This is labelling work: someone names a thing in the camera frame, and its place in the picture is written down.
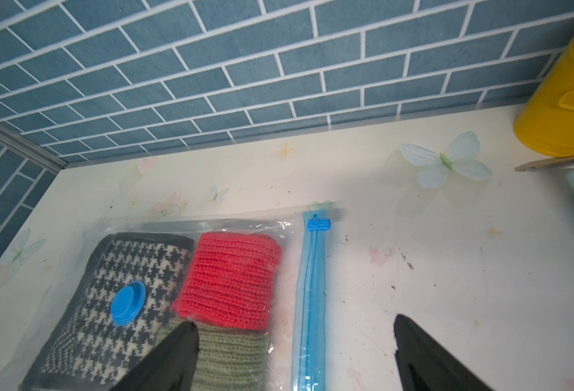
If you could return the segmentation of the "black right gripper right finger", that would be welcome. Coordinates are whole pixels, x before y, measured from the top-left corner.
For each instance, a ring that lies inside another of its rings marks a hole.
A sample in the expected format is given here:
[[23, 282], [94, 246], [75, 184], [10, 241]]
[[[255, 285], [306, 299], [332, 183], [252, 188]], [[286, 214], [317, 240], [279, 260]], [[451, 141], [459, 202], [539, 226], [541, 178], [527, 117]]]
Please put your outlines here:
[[394, 320], [394, 335], [397, 342], [395, 358], [404, 390], [492, 391], [404, 314], [398, 314]]

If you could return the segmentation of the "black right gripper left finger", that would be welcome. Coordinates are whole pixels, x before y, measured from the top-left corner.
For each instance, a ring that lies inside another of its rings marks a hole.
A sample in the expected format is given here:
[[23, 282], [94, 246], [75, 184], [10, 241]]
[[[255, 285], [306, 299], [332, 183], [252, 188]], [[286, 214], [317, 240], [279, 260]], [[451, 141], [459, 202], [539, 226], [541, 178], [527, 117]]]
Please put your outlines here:
[[199, 351], [197, 325], [182, 322], [111, 390], [190, 390]]

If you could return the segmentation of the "green knitted scarf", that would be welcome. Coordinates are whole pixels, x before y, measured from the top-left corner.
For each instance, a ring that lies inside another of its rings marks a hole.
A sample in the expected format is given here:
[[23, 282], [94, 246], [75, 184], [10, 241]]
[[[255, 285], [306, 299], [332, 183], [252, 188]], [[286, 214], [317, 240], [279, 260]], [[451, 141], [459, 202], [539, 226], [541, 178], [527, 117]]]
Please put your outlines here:
[[195, 323], [199, 353], [192, 390], [262, 390], [270, 349], [269, 326]]

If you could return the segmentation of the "black white houndstooth scarf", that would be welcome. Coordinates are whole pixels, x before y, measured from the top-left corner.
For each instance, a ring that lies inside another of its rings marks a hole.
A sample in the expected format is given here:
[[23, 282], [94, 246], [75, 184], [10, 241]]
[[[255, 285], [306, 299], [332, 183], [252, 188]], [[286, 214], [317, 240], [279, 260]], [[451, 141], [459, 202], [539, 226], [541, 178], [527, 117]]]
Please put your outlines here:
[[[88, 259], [65, 313], [23, 379], [22, 390], [110, 390], [157, 344], [192, 258], [193, 239], [166, 233], [106, 236]], [[115, 295], [146, 288], [129, 324], [114, 323]]]

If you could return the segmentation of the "red knitted scarf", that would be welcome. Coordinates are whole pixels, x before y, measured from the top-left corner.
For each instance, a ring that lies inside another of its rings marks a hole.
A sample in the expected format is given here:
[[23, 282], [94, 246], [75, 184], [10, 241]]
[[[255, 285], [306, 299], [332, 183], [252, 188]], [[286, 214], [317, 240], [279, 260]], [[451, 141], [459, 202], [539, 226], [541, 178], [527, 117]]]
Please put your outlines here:
[[173, 310], [204, 324], [267, 332], [281, 257], [270, 236], [204, 233]]

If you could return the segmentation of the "clear plastic vacuum bag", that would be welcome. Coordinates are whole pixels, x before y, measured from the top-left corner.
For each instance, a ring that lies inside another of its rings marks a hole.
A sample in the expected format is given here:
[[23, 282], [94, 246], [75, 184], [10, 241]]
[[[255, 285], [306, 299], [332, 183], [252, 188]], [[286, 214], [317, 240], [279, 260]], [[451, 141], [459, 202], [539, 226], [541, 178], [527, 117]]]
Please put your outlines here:
[[[191, 262], [201, 235], [207, 232], [261, 234], [276, 240], [282, 247], [282, 257], [275, 275], [269, 324], [271, 344], [262, 390], [322, 390], [326, 383], [325, 259], [330, 231], [329, 212], [323, 209], [247, 216], [114, 218], [96, 223], [62, 257], [62, 268], [44, 293], [26, 335], [0, 372], [0, 390], [22, 390], [23, 379], [70, 304], [90, 255], [106, 236], [122, 232], [187, 236], [194, 241]], [[120, 290], [111, 306], [114, 323], [124, 326], [134, 320], [145, 297], [146, 288], [140, 282]], [[199, 322], [179, 317], [173, 304], [170, 320], [158, 330], [156, 346], [182, 322]]]

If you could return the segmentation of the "yellow pen holder cup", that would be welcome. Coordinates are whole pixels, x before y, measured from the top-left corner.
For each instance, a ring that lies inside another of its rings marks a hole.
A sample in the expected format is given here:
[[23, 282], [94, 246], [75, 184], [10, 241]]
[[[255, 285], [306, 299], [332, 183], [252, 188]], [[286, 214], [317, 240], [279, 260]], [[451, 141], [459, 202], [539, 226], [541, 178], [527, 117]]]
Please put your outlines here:
[[546, 156], [574, 156], [574, 38], [514, 122], [526, 147]]

